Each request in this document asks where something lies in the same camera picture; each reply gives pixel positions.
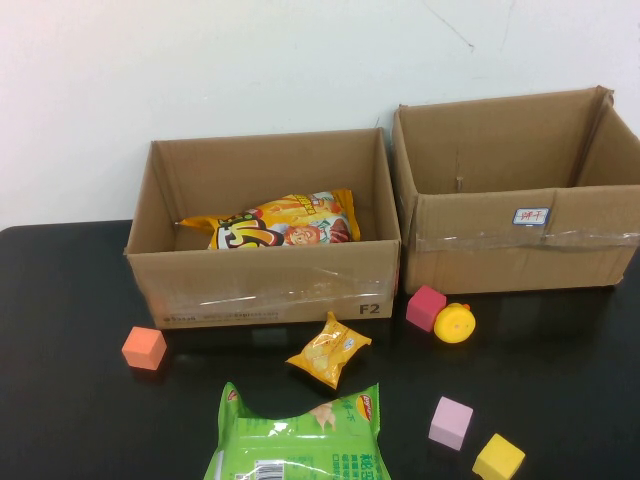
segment cardboard box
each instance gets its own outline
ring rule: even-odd
[[[407,292],[618,283],[640,232],[640,143],[588,90],[395,114]]]
[[[206,250],[176,222],[350,188],[362,242]],[[391,316],[400,230],[382,130],[152,142],[127,258],[159,328]]]

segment magenta cube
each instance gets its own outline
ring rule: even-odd
[[[473,409],[442,397],[431,420],[429,438],[454,450],[460,450]]]
[[[430,332],[436,316],[447,305],[447,297],[426,285],[411,297],[407,306],[407,320],[421,329]]]

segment foam cube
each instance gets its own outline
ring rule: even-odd
[[[442,397],[431,420],[429,438],[454,450],[460,450],[473,409]]]
[[[122,347],[124,358],[130,367],[157,370],[167,344],[162,332],[151,328],[133,327]]]
[[[497,433],[482,449],[472,471],[484,480],[508,480],[524,460],[524,452]]]
[[[407,306],[407,320],[414,325],[430,332],[436,316],[447,305],[447,297],[426,285],[411,297]]]

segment white wall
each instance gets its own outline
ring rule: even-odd
[[[131,218],[152,139],[596,84],[640,132],[638,0],[3,0],[0,46],[0,229]]]

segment handwritten label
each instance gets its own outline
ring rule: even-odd
[[[549,218],[548,208],[519,208],[513,217],[514,225],[544,225]]]

